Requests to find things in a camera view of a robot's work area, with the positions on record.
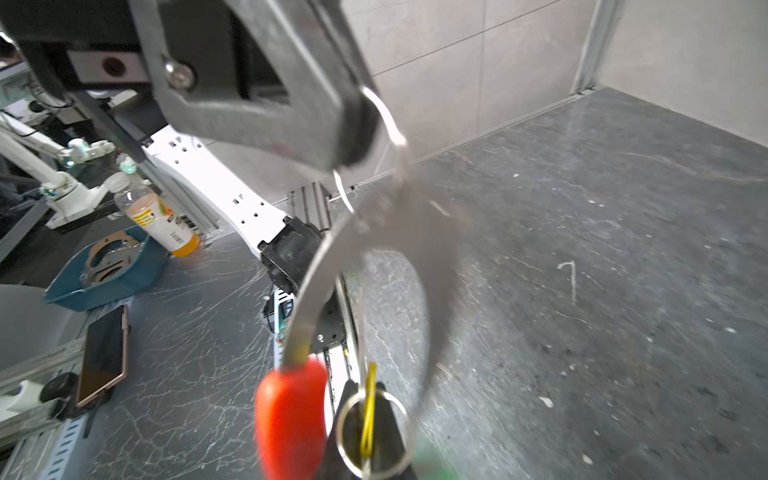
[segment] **bottle label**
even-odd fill
[[[131,217],[169,252],[189,243],[194,232],[161,199]]]

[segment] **orange juice bottle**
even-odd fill
[[[104,181],[114,202],[126,215],[176,257],[185,257],[200,245],[200,238],[149,187],[131,182],[123,172]]]

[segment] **phone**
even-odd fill
[[[127,375],[128,307],[121,305],[88,326],[83,369],[78,380],[78,407],[85,407]]]

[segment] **blue plastic tray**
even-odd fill
[[[143,231],[141,227],[131,227],[125,230],[125,233],[140,242],[144,242],[136,256],[136,261],[127,269],[106,282],[83,288],[80,283],[80,275],[83,273],[83,266],[85,266],[85,261],[91,252],[91,247],[96,244],[93,242],[69,259],[61,272],[53,279],[51,285],[45,289],[43,301],[57,303],[76,312],[84,312],[105,303],[131,296],[150,286],[160,275],[168,256],[168,250],[165,250],[147,235],[147,232]]]

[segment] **red handle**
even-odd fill
[[[326,447],[323,411],[328,372],[310,359],[302,369],[274,370],[256,393],[256,441],[269,480],[314,476]]]

